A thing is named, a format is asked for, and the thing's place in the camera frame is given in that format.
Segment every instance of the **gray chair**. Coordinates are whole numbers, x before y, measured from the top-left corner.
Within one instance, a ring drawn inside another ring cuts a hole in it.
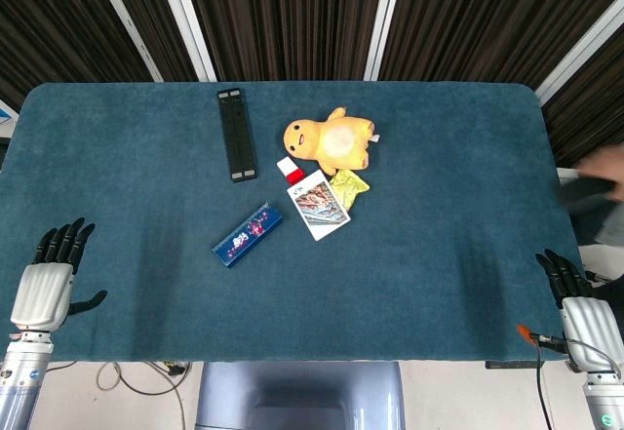
[[[404,430],[396,362],[207,363],[196,430]]]

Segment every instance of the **robotic arm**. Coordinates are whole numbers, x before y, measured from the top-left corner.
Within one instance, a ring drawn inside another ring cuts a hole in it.
[[[0,429],[26,430],[34,411],[46,368],[54,350],[50,336],[67,316],[97,307],[106,297],[99,291],[88,301],[70,303],[78,266],[89,236],[96,226],[80,232],[79,218],[46,233],[32,264],[19,281],[11,322],[19,332],[10,334],[0,369]]]
[[[624,343],[606,301],[593,298],[591,284],[567,259],[546,250],[536,258],[548,276],[565,338],[527,332],[533,343],[567,353],[587,372],[583,391],[597,430],[624,429]]]

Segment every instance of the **white card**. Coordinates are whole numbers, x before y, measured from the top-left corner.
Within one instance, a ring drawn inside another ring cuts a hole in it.
[[[320,170],[291,186],[288,191],[317,242],[351,220]]]

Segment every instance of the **floor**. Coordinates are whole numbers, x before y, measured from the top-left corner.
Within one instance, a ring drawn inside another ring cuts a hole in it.
[[[53,371],[44,382],[31,430],[80,428],[81,430],[181,428],[174,393],[159,397],[134,394],[123,385],[112,391],[96,388],[101,364],[78,363]],[[169,386],[145,364],[122,364],[124,376],[135,387],[159,391]],[[193,429],[201,363],[179,387],[186,429]],[[546,428],[535,388],[535,371],[488,371],[483,362],[401,363],[409,430],[532,430]],[[104,369],[100,383],[114,381]],[[573,374],[565,362],[544,367],[545,399],[554,428],[587,430],[592,422],[581,386],[585,378]]]

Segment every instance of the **blue box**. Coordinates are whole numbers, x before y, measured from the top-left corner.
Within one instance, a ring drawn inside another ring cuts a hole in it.
[[[225,267],[231,267],[282,221],[277,209],[264,203],[214,248]]]

